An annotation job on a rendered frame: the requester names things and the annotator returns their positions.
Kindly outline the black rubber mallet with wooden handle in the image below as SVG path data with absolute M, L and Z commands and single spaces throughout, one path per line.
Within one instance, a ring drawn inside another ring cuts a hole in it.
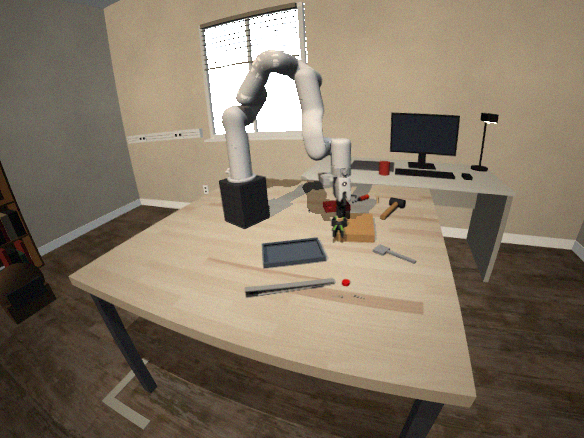
M 384 220 L 396 207 L 404 208 L 405 204 L 406 200 L 391 197 L 389 200 L 390 207 L 380 215 L 380 219 Z

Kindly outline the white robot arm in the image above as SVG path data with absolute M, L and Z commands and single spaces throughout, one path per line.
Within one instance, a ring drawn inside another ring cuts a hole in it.
M 245 126 L 255 121 L 267 101 L 265 85 L 271 73 L 285 75 L 295 82 L 302 113 L 302 136 L 308 156 L 319 161 L 331 155 L 331 172 L 318 173 L 318 180 L 322 185 L 330 185 L 330 177 L 350 175 L 351 141 L 347 138 L 323 137 L 324 105 L 320 73 L 291 54 L 265 50 L 255 58 L 237 90 L 236 100 L 240 105 L 227 107 L 221 116 L 230 167 L 225 171 L 229 174 L 228 181 L 241 183 L 256 178 L 256 174 L 252 175 Z

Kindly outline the red rectangular tray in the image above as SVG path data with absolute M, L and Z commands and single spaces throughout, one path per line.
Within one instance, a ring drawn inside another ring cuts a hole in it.
M 348 201 L 346 200 L 346 210 L 345 211 L 351 211 L 351 206 L 348 203 Z M 325 201 L 323 202 L 323 208 L 325 210 L 326 213 L 328 212 L 336 212 L 336 201 Z

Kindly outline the tan wooden board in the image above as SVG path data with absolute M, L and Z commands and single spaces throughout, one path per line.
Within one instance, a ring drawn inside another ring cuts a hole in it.
M 337 231 L 334 241 L 374 243 L 375 233 L 373 215 L 365 213 L 345 213 L 347 226 L 343 228 L 344 236 Z

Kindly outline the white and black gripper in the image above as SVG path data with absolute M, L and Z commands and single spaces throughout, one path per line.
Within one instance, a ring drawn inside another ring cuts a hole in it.
M 336 215 L 345 217 L 346 199 L 351 201 L 350 175 L 334 177 L 333 195 L 336 198 Z M 341 203 L 341 204 L 340 204 Z

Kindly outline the grey flat bar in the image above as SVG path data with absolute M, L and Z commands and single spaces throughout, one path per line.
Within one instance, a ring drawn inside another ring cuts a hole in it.
M 319 279 L 319 280 L 311 280 L 311 281 L 302 281 L 302 282 L 293 282 L 293 283 L 284 283 L 284 284 L 274 284 L 274 285 L 263 285 L 263 286 L 252 286 L 252 287 L 245 287 L 246 298 L 249 297 L 256 297 L 256 296 L 263 296 L 263 295 L 270 295 L 270 294 L 277 294 L 277 293 L 284 293 L 308 288 L 320 288 L 326 285 L 334 284 L 333 278 L 328 279 Z M 309 286 L 311 285 L 311 286 Z M 302 287 L 300 287 L 302 286 Z M 291 288 L 294 287 L 294 288 Z M 282 289 L 285 288 L 285 289 Z M 273 290 L 276 289 L 276 290 Z M 264 291 L 261 291 L 264 290 Z M 247 293 L 249 292 L 249 293 Z

